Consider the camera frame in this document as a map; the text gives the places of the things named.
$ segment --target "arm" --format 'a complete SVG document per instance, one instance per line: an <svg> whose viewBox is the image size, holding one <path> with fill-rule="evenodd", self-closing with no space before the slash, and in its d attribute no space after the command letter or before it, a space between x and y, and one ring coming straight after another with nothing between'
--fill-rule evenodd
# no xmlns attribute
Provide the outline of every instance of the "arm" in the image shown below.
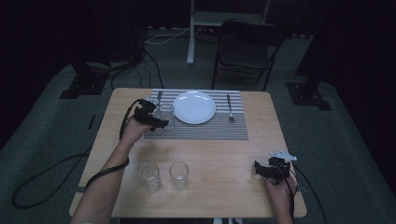
<svg viewBox="0 0 396 224"><path fill-rule="evenodd" d="M102 170L125 163L134 143L151 128L134 119L125 126L123 136ZM120 191L124 169L103 175L92 182L78 203L73 215L72 224L109 223L111 213Z"/></svg>
<svg viewBox="0 0 396 224"><path fill-rule="evenodd" d="M293 178L287 178L291 190L295 191L296 186ZM292 224L290 216L290 190L285 181L278 185L273 185L269 179L264 178L264 185L267 189L268 197L273 208L276 222L278 224Z"/></svg>

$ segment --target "wooden table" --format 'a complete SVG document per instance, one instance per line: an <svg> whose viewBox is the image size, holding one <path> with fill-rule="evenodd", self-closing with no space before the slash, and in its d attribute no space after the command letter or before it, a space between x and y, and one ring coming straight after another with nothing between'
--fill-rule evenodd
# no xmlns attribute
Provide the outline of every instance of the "wooden table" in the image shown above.
<svg viewBox="0 0 396 224"><path fill-rule="evenodd" d="M104 165L119 141L120 125L128 106L145 98L151 90L115 89L108 104L91 155L79 185ZM267 165L270 151L287 150L270 95L241 91L248 141L164 140L141 138L131 151L125 168L113 217L272 217L273 212L262 180L255 175L254 161ZM157 192L142 187L138 169L153 161L163 186ZM190 167L189 185L172 188L168 169L174 161ZM82 193L70 207L73 215ZM295 216L306 214L300 192L295 198Z"/></svg>

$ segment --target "gray carpet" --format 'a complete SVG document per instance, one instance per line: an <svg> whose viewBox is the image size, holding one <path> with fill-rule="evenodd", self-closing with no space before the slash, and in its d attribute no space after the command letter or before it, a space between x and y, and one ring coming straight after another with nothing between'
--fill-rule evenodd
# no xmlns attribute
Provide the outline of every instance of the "gray carpet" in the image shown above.
<svg viewBox="0 0 396 224"><path fill-rule="evenodd" d="M272 95L276 113L295 164L309 178L329 223L395 223L396 200L378 172L361 136L336 90L321 83L319 90L332 111L293 105L286 82L304 81L294 75L310 40L288 39L276 58L267 91ZM147 51L160 66L165 88L209 89L215 46L197 42L195 65L186 65L188 39L177 38L162 45L147 45ZM154 63L145 58L136 70L127 70L114 80L115 87L160 88ZM220 71L216 89L260 91L252 78ZM79 96L60 100L75 75L67 66L56 75L23 124L0 153L0 223L68 223L69 206L86 159L46 203L31 209L17 209L11 204L13 190L26 178L50 167L61 159L82 153L94 141L101 117L111 94L110 79L100 96ZM90 125L92 116L95 120ZM62 181L76 160L68 161L21 192L20 203L36 203ZM312 190L299 175L308 210L296 223L323 223ZM273 218L245 218L244 223L275 223Z"/></svg>

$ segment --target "white plate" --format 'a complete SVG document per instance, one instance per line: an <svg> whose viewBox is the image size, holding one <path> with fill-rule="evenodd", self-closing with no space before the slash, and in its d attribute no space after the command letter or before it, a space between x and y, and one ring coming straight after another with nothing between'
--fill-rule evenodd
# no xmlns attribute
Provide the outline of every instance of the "white plate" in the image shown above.
<svg viewBox="0 0 396 224"><path fill-rule="evenodd" d="M189 124L207 122L216 112L216 104L212 97L200 91L181 93L173 105L176 117Z"/></svg>

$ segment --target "placemat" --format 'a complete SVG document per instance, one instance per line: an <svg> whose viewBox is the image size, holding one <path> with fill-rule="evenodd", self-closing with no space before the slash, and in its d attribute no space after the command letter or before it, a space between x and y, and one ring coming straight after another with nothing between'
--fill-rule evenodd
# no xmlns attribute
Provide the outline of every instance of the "placemat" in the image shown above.
<svg viewBox="0 0 396 224"><path fill-rule="evenodd" d="M181 93L186 91L204 92L215 101L216 113L212 119L202 124L188 124L176 118L174 130L167 132L161 128L156 129L155 132L145 133L144 138L248 140L244 108L242 107L242 99L239 91L154 89L151 97L157 98L159 91L163 92L161 104L172 104ZM235 122L230 122L228 120L230 111L227 103L227 94L230 94Z"/></svg>

